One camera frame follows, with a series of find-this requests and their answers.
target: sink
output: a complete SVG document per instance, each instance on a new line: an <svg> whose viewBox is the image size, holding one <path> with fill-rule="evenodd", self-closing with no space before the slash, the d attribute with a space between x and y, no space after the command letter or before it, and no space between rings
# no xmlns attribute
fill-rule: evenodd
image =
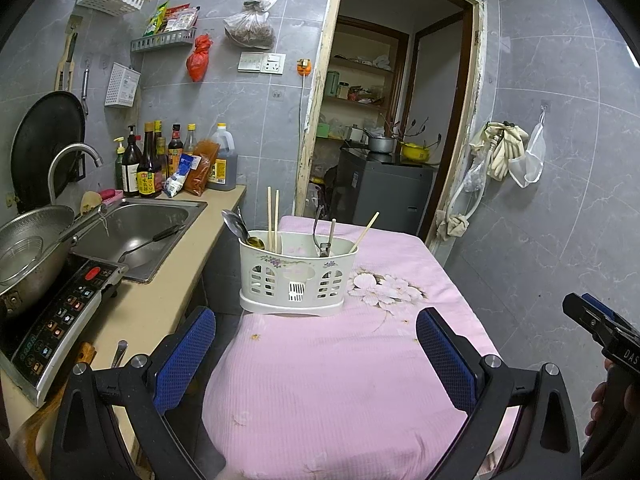
<svg viewBox="0 0 640 480"><path fill-rule="evenodd" d="M206 206L206 202L190 200L123 198L108 206L102 221L78 235L78 243L72 252L117 262L124 251L137 247L175 224L183 224L184 228L175 235L126 256L124 263L129 270L124 278L132 282L149 283Z"/></svg>

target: stainless steel wok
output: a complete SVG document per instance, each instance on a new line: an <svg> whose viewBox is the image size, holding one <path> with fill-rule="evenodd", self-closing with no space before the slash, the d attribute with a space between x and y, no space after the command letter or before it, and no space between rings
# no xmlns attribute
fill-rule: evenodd
<svg viewBox="0 0 640 480"><path fill-rule="evenodd" d="M102 205L74 222L70 207L49 205L20 215L0 228L0 254L31 236L41 237L44 247L33 267L0 289L0 320L18 316L44 295L62 270L74 243L73 234L96 221L105 211L106 206Z"/></svg>

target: red plastic bag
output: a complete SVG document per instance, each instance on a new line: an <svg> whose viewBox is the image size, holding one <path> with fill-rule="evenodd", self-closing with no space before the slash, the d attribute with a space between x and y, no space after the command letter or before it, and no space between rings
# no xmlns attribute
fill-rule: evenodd
<svg viewBox="0 0 640 480"><path fill-rule="evenodd" d="M209 47L213 42L208 34L202 34L196 38L196 48L187 58L187 72L193 82L202 81L207 66L209 65Z"/></svg>

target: gray appliance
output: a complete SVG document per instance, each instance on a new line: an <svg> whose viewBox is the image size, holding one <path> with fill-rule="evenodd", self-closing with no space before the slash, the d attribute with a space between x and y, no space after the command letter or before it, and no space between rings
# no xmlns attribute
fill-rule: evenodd
<svg viewBox="0 0 640 480"><path fill-rule="evenodd" d="M329 216L365 226L380 211L375 228L415 235L435 172L400 155L343 148Z"/></svg>

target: pot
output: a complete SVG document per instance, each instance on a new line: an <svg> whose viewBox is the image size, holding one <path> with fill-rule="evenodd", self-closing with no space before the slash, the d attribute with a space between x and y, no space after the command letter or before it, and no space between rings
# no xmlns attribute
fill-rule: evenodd
<svg viewBox="0 0 640 480"><path fill-rule="evenodd" d="M101 204L74 222L74 211L65 205L48 205L24 213L0 228L0 251L31 236L43 241L42 256L9 281L0 292L0 319L11 319L31 308L58 277L74 244L74 234L106 212Z"/></svg>
<svg viewBox="0 0 640 480"><path fill-rule="evenodd" d="M408 158L414 162L426 162L429 160L429 149L418 146L412 142L408 144L403 142L400 154L404 156L404 158Z"/></svg>
<svg viewBox="0 0 640 480"><path fill-rule="evenodd" d="M364 130L369 137L367 148L374 153L392 153L396 140L393 137L373 137L367 130Z"/></svg>

